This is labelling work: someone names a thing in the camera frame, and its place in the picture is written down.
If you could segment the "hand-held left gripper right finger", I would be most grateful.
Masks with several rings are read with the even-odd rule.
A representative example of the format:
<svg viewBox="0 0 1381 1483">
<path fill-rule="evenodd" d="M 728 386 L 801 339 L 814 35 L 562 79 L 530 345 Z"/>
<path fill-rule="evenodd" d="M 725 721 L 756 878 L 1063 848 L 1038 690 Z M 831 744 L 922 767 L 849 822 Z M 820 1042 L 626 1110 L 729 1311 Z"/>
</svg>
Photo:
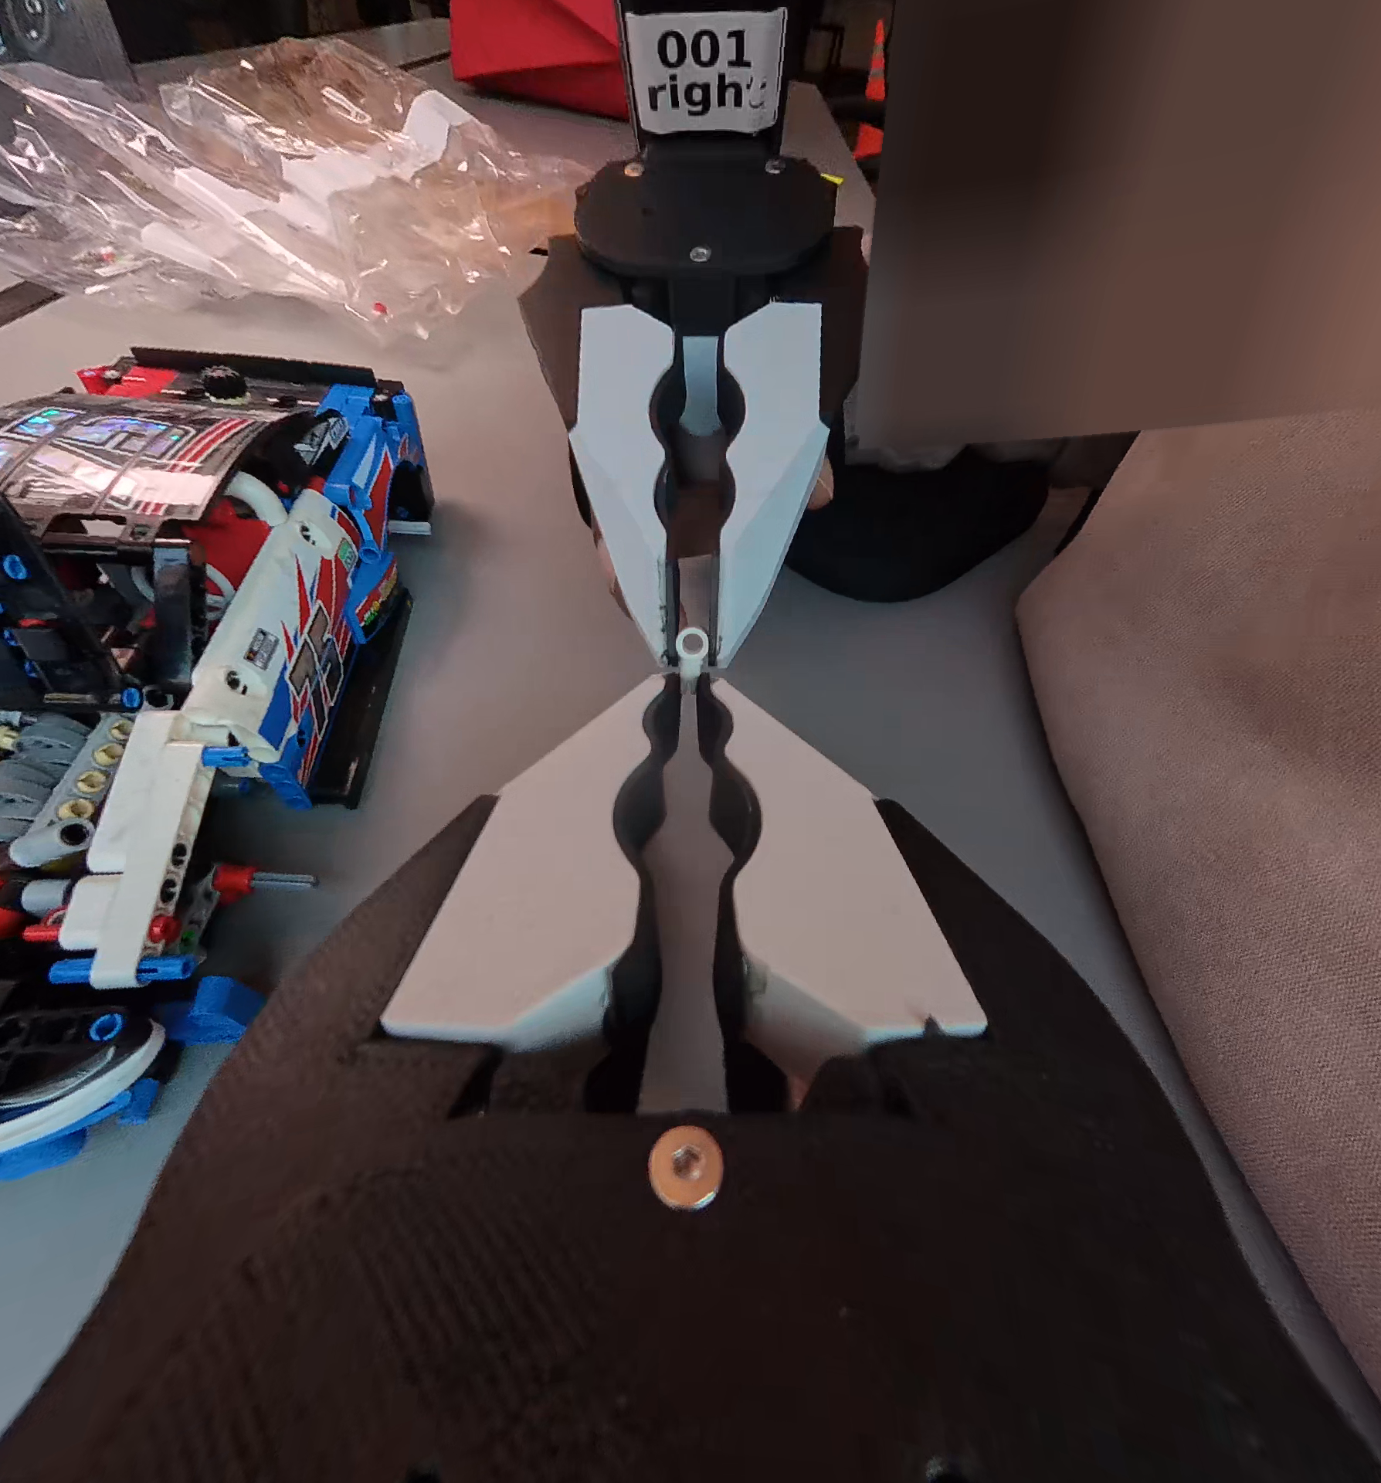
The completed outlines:
<svg viewBox="0 0 1381 1483">
<path fill-rule="evenodd" d="M 830 1060 L 989 1020 L 880 800 L 728 681 L 701 681 L 733 1109 L 787 1109 Z"/>
</svg>

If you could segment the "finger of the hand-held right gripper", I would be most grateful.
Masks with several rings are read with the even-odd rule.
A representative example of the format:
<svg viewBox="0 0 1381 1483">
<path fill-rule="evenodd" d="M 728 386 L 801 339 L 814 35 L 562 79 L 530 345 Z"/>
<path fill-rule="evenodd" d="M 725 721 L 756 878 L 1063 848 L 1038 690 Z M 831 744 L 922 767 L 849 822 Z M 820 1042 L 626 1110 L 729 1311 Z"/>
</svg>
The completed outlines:
<svg viewBox="0 0 1381 1483">
<path fill-rule="evenodd" d="M 701 339 L 701 671 L 726 670 L 761 617 L 826 460 L 823 308 L 775 301 Z"/>
<path fill-rule="evenodd" d="M 682 622 L 663 496 L 683 407 L 683 356 L 670 324 L 629 304 L 583 312 L 570 452 L 637 628 L 672 673 Z"/>
</svg>

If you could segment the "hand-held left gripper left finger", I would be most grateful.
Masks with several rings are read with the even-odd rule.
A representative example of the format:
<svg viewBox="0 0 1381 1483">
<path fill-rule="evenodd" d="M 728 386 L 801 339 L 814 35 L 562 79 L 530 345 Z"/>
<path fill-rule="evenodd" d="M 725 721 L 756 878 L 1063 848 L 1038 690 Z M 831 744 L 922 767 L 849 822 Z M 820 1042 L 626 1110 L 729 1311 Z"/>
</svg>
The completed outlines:
<svg viewBox="0 0 1381 1483">
<path fill-rule="evenodd" d="M 637 1110 L 664 991 L 645 854 L 674 754 L 675 682 L 651 678 L 502 787 L 381 1028 L 567 1061 L 589 1110 Z"/>
</svg>

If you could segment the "person's right hand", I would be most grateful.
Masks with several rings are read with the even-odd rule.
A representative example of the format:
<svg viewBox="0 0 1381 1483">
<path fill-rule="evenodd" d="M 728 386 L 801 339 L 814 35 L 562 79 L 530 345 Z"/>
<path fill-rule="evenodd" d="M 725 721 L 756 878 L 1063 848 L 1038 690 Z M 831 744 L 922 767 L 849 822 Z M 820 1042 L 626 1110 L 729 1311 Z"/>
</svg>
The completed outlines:
<svg viewBox="0 0 1381 1483">
<path fill-rule="evenodd" d="M 602 528 L 600 528 L 600 525 L 599 525 L 599 520 L 597 520 L 596 514 L 593 514 L 593 512 L 589 512 L 589 533 L 591 533 L 591 539 L 593 539 L 593 549 L 594 549 L 596 560 L 597 560 L 599 568 L 602 569 L 602 574 L 604 574 L 604 577 L 605 577 L 605 581 L 607 581 L 607 585 L 608 585 L 608 589 L 610 589 L 610 592 L 612 592 L 613 601 L 616 603 L 616 606 L 620 608 L 620 611 L 623 611 L 624 616 L 626 616 L 629 620 L 632 620 L 635 625 L 639 625 L 639 617 L 637 617 L 637 614 L 635 614 L 635 611 L 634 611 L 634 606 L 632 606 L 632 604 L 629 603 L 629 600 L 626 598 L 626 593 L 624 593 L 623 584 L 621 584 L 621 581 L 620 581 L 616 566 L 613 565 L 612 550 L 610 550 L 610 547 L 608 547 L 608 544 L 607 544 L 607 538 L 605 538 L 605 534 L 604 534 L 604 531 L 602 531 Z"/>
</svg>

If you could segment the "orange traffic cone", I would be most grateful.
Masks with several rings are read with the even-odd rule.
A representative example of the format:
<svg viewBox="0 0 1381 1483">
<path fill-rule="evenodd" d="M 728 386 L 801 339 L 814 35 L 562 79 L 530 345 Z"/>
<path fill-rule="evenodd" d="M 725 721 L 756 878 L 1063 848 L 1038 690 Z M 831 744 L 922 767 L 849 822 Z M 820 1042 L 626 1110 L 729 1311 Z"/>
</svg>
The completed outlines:
<svg viewBox="0 0 1381 1483">
<path fill-rule="evenodd" d="M 879 17 L 874 30 L 873 55 L 865 92 L 860 97 L 853 157 L 865 168 L 879 168 L 887 118 L 887 17 Z"/>
</svg>

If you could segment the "red plastic bin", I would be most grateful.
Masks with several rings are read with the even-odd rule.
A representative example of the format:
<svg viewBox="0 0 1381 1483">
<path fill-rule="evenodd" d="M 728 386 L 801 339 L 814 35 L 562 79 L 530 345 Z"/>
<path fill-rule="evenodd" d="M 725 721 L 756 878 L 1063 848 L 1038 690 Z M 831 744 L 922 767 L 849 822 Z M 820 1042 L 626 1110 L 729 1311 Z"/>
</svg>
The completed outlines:
<svg viewBox="0 0 1381 1483">
<path fill-rule="evenodd" d="M 453 1 L 456 79 L 492 95 L 629 121 L 613 1 Z"/>
</svg>

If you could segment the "toy brick race car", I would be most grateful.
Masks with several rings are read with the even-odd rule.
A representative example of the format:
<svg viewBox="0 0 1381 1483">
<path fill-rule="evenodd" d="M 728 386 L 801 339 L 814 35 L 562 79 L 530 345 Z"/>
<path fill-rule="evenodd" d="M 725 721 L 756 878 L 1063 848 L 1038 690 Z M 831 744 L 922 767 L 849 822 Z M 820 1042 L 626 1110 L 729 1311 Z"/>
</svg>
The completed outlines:
<svg viewBox="0 0 1381 1483">
<path fill-rule="evenodd" d="M 430 534 L 416 402 L 368 367 L 134 347 L 0 406 L 0 1182 L 144 1123 L 265 1005 L 214 916 L 311 875 L 209 808 L 360 803 Z"/>
</svg>

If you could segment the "clear plastic bag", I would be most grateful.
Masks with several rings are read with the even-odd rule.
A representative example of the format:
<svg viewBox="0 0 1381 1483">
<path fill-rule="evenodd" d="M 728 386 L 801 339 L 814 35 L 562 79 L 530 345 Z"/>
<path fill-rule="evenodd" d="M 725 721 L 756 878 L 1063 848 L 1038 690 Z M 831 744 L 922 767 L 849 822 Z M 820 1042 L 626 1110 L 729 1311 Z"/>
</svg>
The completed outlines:
<svg viewBox="0 0 1381 1483">
<path fill-rule="evenodd" d="M 18 62 L 0 94 L 0 264 L 118 305 L 292 299 L 427 340 L 526 286 L 589 181 L 341 38 L 144 90 Z"/>
</svg>

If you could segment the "black toy set box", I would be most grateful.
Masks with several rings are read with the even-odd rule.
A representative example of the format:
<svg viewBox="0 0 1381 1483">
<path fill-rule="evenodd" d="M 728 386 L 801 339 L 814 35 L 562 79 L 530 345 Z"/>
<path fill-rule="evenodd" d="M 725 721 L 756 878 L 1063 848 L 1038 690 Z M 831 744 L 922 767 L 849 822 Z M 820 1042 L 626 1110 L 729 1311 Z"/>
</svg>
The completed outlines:
<svg viewBox="0 0 1381 1483">
<path fill-rule="evenodd" d="M 99 79 L 133 79 L 133 63 L 107 1 L 0 1 L 0 65 L 18 62 L 45 62 Z"/>
</svg>

